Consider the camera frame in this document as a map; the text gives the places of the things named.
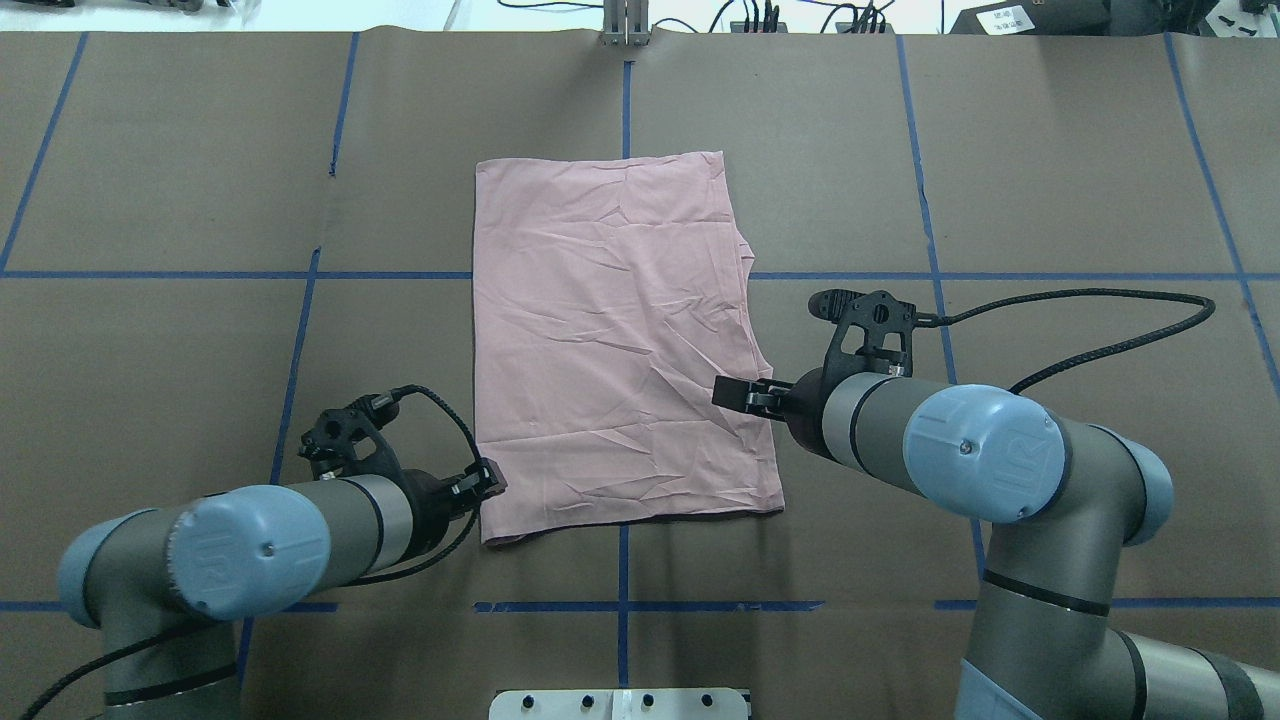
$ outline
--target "pink cloth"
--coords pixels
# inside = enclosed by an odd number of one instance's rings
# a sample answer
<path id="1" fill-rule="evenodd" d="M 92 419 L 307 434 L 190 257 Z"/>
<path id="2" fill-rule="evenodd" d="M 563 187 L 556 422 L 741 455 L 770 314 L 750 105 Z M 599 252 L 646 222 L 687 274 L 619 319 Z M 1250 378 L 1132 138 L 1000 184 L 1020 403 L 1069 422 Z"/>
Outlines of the pink cloth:
<path id="1" fill-rule="evenodd" d="M 476 168 L 476 439 L 509 487 L 484 542 L 782 509 L 769 421 L 712 405 L 768 377 L 719 152 Z"/>

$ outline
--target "light blue joint cap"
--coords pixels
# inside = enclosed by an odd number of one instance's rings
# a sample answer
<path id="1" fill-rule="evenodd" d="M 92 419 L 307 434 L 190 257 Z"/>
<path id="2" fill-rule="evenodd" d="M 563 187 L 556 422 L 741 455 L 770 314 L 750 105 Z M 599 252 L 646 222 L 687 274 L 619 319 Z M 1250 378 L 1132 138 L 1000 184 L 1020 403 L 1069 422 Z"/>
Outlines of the light blue joint cap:
<path id="1" fill-rule="evenodd" d="M 915 487 L 946 510 L 1016 523 L 1053 500 L 1066 443 L 1034 400 L 991 386 L 952 386 L 915 409 L 902 459 Z"/>
<path id="2" fill-rule="evenodd" d="M 1041 716 L 968 660 L 961 660 L 956 720 L 1041 720 Z"/>
<path id="3" fill-rule="evenodd" d="M 1124 546 L 1142 544 L 1156 537 L 1156 530 L 1162 528 L 1169 516 L 1174 514 L 1174 478 L 1169 474 L 1169 468 L 1160 460 L 1160 456 L 1147 447 L 1123 437 L 1111 428 L 1093 427 L 1120 441 L 1120 445 L 1133 456 L 1133 461 L 1138 464 L 1142 487 L 1147 493 L 1147 507 L 1142 512 L 1142 524 L 1138 525 L 1132 537 L 1124 541 Z"/>
<path id="4" fill-rule="evenodd" d="M 70 547 L 67 548 L 67 552 L 63 553 L 63 560 L 58 564 L 58 600 L 61 601 L 63 610 L 72 616 L 72 620 L 86 628 L 97 629 L 97 623 L 93 620 L 93 615 L 90 614 L 88 603 L 84 598 L 84 582 L 88 579 L 88 568 L 93 564 L 97 550 L 102 547 L 102 543 L 106 542 L 106 538 L 116 528 L 131 518 L 151 512 L 152 510 L 155 507 L 134 510 L 114 520 L 99 523 L 81 533 L 72 542 Z"/>
<path id="5" fill-rule="evenodd" d="M 279 612 L 315 589 L 329 565 L 329 524 L 306 496 L 248 486 L 206 497 L 169 533 L 174 592 L 214 620 Z"/>

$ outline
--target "white label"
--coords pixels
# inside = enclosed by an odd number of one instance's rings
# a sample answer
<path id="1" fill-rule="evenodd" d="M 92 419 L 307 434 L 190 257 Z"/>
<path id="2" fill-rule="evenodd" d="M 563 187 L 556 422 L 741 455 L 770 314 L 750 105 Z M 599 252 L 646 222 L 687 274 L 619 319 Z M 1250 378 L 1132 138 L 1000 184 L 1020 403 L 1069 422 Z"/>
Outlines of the white label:
<path id="1" fill-rule="evenodd" d="M 1036 23 L 1032 22 L 1021 5 L 978 13 L 978 22 L 982 23 L 982 29 L 987 31 L 987 35 L 1010 35 L 1036 29 Z"/>

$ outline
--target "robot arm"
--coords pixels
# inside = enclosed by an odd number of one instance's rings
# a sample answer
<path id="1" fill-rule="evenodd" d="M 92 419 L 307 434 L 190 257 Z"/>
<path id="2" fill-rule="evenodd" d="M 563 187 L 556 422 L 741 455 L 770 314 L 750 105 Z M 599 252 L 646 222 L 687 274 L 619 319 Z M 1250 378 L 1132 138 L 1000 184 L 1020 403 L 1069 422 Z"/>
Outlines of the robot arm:
<path id="1" fill-rule="evenodd" d="M 909 377 L 910 332 L 936 318 L 886 292 L 827 291 L 809 306 L 837 324 L 823 368 L 795 384 L 717 378 L 713 401 L 992 523 L 957 719 L 1280 716 L 1280 675 L 1107 628 L 1120 548 L 1172 510 L 1153 452 L 1009 391 Z M 850 355 L 852 325 L 865 334 Z M 884 350 L 893 333 L 901 351 Z"/>
<path id="2" fill-rule="evenodd" d="M 436 479 L 401 469 L 379 430 L 412 392 L 431 396 L 463 428 L 476 457 L 463 473 Z M 361 457 L 366 438 L 375 450 Z M 417 386 L 326 410 L 300 455 L 315 480 L 140 510 L 72 543 L 59 568 L 61 602 L 76 621 L 102 629 L 109 652 L 177 635 L 106 666 L 105 717 L 238 717 L 230 621 L 407 574 L 369 577 L 429 552 L 467 512 L 470 529 L 480 503 L 506 488 L 461 420 Z"/>

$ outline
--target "pink towel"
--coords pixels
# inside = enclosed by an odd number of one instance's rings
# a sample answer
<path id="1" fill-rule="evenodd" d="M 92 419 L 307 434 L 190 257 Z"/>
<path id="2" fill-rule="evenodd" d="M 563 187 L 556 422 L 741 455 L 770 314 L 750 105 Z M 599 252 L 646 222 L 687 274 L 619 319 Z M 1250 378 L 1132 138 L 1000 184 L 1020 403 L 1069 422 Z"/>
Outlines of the pink towel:
<path id="1" fill-rule="evenodd" d="M 782 509 L 768 420 L 712 405 L 771 375 L 719 152 L 476 168 L 476 439 L 509 487 L 484 541 Z"/>

